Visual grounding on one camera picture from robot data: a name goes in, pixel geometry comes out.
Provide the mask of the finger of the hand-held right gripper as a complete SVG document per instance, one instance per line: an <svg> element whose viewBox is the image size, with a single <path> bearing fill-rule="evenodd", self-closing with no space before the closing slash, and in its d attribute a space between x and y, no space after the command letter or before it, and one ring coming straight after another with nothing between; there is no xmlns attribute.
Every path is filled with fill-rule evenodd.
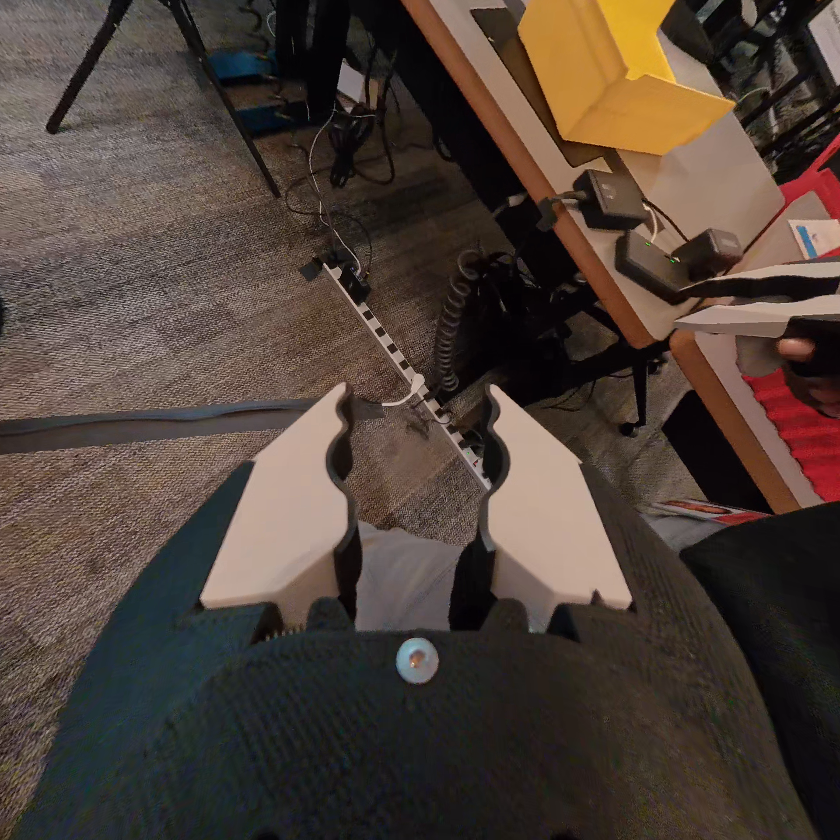
<svg viewBox="0 0 840 840"><path fill-rule="evenodd" d="M819 258L699 281L682 289L678 301L725 297L805 301L834 295L838 288L839 258Z"/></svg>
<svg viewBox="0 0 840 840"><path fill-rule="evenodd" d="M820 296L804 301L756 301L740 305L716 305L694 311L675 322L676 329L692 332L781 337L791 320L839 320L839 296Z"/></svg>

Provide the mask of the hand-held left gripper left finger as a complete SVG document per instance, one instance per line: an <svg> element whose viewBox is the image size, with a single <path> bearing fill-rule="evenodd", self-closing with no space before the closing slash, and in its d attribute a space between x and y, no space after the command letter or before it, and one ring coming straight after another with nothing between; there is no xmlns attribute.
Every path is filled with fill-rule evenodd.
<svg viewBox="0 0 840 840"><path fill-rule="evenodd" d="M199 601L207 610L272 604L305 623L322 597L350 619L361 577L353 467L352 389L340 383L252 460Z"/></svg>

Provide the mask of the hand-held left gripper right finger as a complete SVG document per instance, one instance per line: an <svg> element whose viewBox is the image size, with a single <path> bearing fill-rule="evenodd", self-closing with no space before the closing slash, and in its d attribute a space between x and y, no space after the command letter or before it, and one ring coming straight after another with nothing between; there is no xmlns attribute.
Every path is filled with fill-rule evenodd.
<svg viewBox="0 0 840 840"><path fill-rule="evenodd" d="M490 563L490 593L520 602L536 634L561 605L628 609L633 597L582 462L498 385L486 388L485 408L488 489L476 546Z"/></svg>

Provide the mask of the wood-edged desk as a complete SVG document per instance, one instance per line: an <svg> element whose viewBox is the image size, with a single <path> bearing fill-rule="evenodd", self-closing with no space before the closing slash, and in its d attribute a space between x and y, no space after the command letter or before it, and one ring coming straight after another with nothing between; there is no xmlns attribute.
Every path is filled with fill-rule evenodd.
<svg viewBox="0 0 840 840"><path fill-rule="evenodd" d="M734 337L681 329L669 348L690 391L663 430L706 499L767 513L825 503L743 380Z"/></svg>

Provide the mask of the black desk leg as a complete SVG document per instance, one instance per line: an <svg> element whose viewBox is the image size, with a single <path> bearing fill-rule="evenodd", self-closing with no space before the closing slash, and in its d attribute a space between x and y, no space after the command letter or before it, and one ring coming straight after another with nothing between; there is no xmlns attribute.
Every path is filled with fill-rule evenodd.
<svg viewBox="0 0 840 840"><path fill-rule="evenodd" d="M275 58L280 79L305 88L303 104L287 108L310 123L326 119L338 93L350 27L347 1L276 1Z"/></svg>

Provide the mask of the person's right hand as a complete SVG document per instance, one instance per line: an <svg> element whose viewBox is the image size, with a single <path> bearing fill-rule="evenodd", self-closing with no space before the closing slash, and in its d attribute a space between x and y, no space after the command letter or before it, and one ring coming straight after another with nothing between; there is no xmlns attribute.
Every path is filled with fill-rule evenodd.
<svg viewBox="0 0 840 840"><path fill-rule="evenodd" d="M775 349L793 395L819 414L839 418L838 342L782 338Z"/></svg>

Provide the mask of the white blue card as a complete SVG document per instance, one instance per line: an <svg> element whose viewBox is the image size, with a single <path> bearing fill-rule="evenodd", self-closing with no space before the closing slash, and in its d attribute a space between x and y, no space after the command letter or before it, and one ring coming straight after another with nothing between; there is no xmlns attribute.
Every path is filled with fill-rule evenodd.
<svg viewBox="0 0 840 840"><path fill-rule="evenodd" d="M817 260L839 256L838 220L791 219L788 225L803 259Z"/></svg>

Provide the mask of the black battery charger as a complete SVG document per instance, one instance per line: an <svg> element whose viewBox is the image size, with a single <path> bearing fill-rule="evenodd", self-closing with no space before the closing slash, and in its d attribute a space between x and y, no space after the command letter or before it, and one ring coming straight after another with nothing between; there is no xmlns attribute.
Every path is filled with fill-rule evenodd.
<svg viewBox="0 0 840 840"><path fill-rule="evenodd" d="M671 252L690 282L719 277L744 257L738 237L729 231L709 227Z"/></svg>
<svg viewBox="0 0 840 840"><path fill-rule="evenodd" d="M657 299L675 306L692 299L688 268L634 230L624 231L616 241L616 270Z"/></svg>
<svg viewBox="0 0 840 840"><path fill-rule="evenodd" d="M588 228L623 232L650 220L643 195L629 175L589 169L574 181L573 189Z"/></svg>

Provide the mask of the red ribbed bin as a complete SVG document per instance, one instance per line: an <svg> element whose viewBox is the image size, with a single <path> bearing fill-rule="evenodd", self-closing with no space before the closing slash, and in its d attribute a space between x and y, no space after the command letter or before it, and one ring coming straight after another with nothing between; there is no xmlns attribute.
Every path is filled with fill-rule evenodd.
<svg viewBox="0 0 840 840"><path fill-rule="evenodd" d="M781 186L784 209L806 197L819 200L828 218L838 220L839 139L836 136L803 173ZM804 219L799 215L791 219ZM783 231L793 234L784 221ZM765 376L744 376L753 396L785 443L804 477L823 502L839 499L838 420L824 418L795 398L781 369Z"/></svg>

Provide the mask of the printed leaflet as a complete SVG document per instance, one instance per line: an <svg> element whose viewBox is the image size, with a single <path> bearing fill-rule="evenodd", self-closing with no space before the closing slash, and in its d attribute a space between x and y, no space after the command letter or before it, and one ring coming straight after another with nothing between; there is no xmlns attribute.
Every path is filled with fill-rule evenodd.
<svg viewBox="0 0 840 840"><path fill-rule="evenodd" d="M691 518L701 522L712 522L726 527L756 522L772 516L771 513L719 505L708 500L679 498L655 501L649 505L658 515Z"/></svg>

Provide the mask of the white power strip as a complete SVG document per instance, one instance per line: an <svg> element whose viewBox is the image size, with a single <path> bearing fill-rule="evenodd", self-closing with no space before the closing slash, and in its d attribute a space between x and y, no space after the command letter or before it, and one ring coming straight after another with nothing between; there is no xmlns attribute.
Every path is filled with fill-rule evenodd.
<svg viewBox="0 0 840 840"><path fill-rule="evenodd" d="M377 346L385 353L391 367L409 387L408 395L401 401L385 402L381 407L385 410L394 410L404 406L416 409L422 420L427 421L431 427L441 429L448 444L456 452L458 461L466 467L470 476L477 482L478 487L482 490L489 490L490 480L484 470L482 457L477 454L474 446L467 443L466 438L455 425L454 415L445 410L443 405L433 395L432 390L425 382L424 376L415 371L410 361L397 347L392 336L375 316L368 304L364 303L359 307L355 306L347 293L341 288L338 282L340 266L331 266L319 258L315 258L299 270L307 281L314 281L321 275L330 277L333 284L343 295L343 298L348 302L353 313L364 325L367 333L370 334Z"/></svg>

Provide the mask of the black printed hoodie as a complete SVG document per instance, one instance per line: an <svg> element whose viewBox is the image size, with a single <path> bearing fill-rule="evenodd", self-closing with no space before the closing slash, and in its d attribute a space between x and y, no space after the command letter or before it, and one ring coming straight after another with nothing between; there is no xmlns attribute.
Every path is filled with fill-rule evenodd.
<svg viewBox="0 0 840 840"><path fill-rule="evenodd" d="M730 526L681 559L749 662L822 838L839 838L839 505Z"/></svg>

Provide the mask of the yellow plastic bin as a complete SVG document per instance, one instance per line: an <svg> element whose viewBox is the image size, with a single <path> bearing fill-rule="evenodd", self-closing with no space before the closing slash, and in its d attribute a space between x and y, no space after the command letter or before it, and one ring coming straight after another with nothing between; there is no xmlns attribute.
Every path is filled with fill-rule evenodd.
<svg viewBox="0 0 840 840"><path fill-rule="evenodd" d="M666 1L531 1L518 36L561 137L662 156L733 103L680 84L658 40Z"/></svg>

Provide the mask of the blue floor box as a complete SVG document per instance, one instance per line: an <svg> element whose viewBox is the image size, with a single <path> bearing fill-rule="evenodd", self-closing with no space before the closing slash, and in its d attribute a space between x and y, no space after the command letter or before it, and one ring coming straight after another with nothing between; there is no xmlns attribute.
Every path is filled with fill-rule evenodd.
<svg viewBox="0 0 840 840"><path fill-rule="evenodd" d="M208 55L208 62L223 85L251 83L277 75L277 63L272 50L267 53L217 50Z"/></svg>
<svg viewBox="0 0 840 840"><path fill-rule="evenodd" d="M311 112L305 101L278 101L252 108L237 108L243 127L253 137L305 129Z"/></svg>

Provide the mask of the black tripod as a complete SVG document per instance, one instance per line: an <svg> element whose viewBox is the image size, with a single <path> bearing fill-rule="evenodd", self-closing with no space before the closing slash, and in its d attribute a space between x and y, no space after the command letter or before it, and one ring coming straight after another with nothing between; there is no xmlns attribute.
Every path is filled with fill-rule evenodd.
<svg viewBox="0 0 840 840"><path fill-rule="evenodd" d="M259 172L266 181L270 193L273 197L279 198L279 186L256 146L253 133L246 127L246 123L241 115L241 112L235 108L233 101L226 92L225 86L212 64L210 55L205 48L203 38L201 37L199 28L196 25L196 21L193 17L191 9L189 8L188 2L159 1L158 4L162 5L172 16L176 26L181 32L185 45L192 56L196 59L199 67L204 73L204 76L210 82L220 101L224 105L224 108L226 109L228 116L233 121L239 136L245 143L248 152L251 154L259 169ZM51 113L45 124L45 131L47 133L51 135L58 134L64 118L76 102L79 93L84 88L86 82L96 68L97 63L102 57L105 48L109 46L112 38L115 36L125 15L129 12L132 5L133 1L109 2L106 16L103 19L98 32L89 45L89 48L87 49L87 52L81 60L79 66L70 78L54 111Z"/></svg>

